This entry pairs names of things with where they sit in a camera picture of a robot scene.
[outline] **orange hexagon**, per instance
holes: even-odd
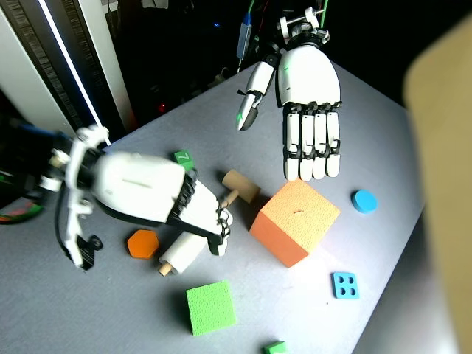
[[[159,247],[159,240],[155,231],[138,230],[128,238],[130,255],[135,258],[149,260]]]

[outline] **white rolling pin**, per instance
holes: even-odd
[[[169,271],[177,274],[184,272],[206,245],[206,237],[183,232],[159,258],[159,262],[162,263],[159,273],[166,276]]]

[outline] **small green cube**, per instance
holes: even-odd
[[[174,158],[178,164],[184,166],[186,171],[193,169],[193,160],[187,150],[177,151],[174,153]]]
[[[235,310],[226,280],[187,290],[187,301],[194,336],[236,325]]]
[[[287,346],[284,341],[276,341],[264,347],[264,350],[266,354],[288,354]]]

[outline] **blue disc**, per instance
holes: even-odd
[[[377,199],[368,190],[358,190],[351,199],[354,207],[363,214],[369,214],[377,209]]]

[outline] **white cylinder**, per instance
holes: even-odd
[[[170,263],[173,273],[183,273],[207,244],[207,238],[183,232],[172,246],[159,258],[160,263]]]

